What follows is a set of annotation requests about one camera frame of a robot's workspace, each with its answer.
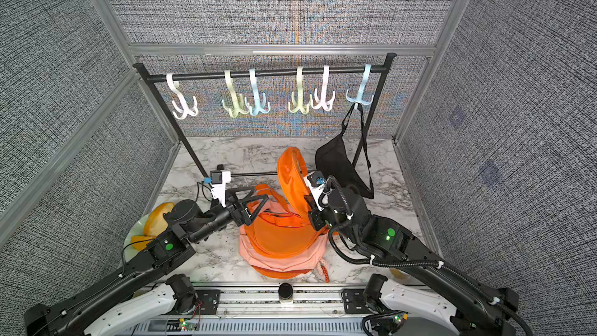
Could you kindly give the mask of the black sling bag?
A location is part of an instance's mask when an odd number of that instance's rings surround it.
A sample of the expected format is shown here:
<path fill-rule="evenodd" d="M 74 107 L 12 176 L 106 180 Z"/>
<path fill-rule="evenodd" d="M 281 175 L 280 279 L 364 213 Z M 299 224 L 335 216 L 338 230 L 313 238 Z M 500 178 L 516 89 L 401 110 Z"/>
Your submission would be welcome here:
<path fill-rule="evenodd" d="M 348 122 L 350 121 L 352 112 L 357 109 L 360 113 L 362 152 L 365 154 L 365 160 L 368 169 L 368 184 L 366 184 L 355 166 L 348 159 L 348 154 L 344 142 L 344 134 L 348 129 Z M 338 135 L 332 138 L 328 143 L 317 149 L 315 154 L 315 165 L 325 177 L 334 176 L 342 187 L 354 186 L 359 194 L 368 199 L 374 199 L 375 186 L 371 175 L 371 162 L 368 158 L 367 135 L 365 132 L 364 110 L 359 104 L 354 103 L 350 107 L 345 118 L 341 122 L 341 131 Z"/>

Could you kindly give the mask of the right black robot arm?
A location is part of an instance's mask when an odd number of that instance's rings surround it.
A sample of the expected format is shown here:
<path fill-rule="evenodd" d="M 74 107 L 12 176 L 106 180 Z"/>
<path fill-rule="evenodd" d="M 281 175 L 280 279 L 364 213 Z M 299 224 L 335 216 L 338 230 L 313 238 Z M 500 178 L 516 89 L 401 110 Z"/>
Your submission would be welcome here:
<path fill-rule="evenodd" d="M 393 334 L 407 316 L 457 335 L 514 335 L 516 326 L 533 333 L 517 314 L 516 292 L 487 286 L 461 272 L 398 222 L 373 215 L 350 188 L 320 185 L 303 199 L 312 226 L 327 229 L 331 247 L 344 261 L 396 269 L 429 288 L 408 289 L 385 275 L 372 275 L 364 292 L 371 311 L 362 320 L 366 334 Z"/>

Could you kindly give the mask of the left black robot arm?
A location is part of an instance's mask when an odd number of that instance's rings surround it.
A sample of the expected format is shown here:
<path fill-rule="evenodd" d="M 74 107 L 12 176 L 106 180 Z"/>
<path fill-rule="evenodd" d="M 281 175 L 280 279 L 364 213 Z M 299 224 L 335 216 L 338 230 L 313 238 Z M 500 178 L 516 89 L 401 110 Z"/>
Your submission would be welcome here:
<path fill-rule="evenodd" d="M 24 314 L 28 335 L 87 335 L 94 323 L 113 316 L 118 305 L 139 289 L 168 275 L 195 254 L 194 245 L 234 222 L 249 226 L 267 202 L 256 188 L 233 188 L 223 202 L 203 212 L 192 199 L 165 214 L 166 229 L 121 268 L 82 292 L 53 306 L 37 304 Z"/>

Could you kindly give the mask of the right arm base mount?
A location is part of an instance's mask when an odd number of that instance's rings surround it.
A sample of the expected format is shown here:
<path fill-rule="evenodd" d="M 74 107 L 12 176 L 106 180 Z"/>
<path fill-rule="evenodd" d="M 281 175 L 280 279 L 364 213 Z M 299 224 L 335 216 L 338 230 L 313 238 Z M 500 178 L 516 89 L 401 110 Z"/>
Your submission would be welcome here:
<path fill-rule="evenodd" d="M 457 309 L 435 292 L 373 274 L 363 289 L 344 289 L 345 313 L 362 315 L 367 335 L 458 335 Z"/>

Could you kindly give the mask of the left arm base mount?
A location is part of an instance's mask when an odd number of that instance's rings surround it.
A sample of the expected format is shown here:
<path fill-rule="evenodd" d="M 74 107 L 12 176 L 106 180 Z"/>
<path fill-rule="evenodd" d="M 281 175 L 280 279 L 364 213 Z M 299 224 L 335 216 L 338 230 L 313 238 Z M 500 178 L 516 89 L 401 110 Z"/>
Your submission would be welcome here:
<path fill-rule="evenodd" d="M 84 330 L 84 335 L 117 335 L 153 317 L 168 314 L 198 315 L 204 305 L 218 302 L 215 292 L 199 295 L 186 275 L 173 275 L 149 292 L 118 304 Z"/>

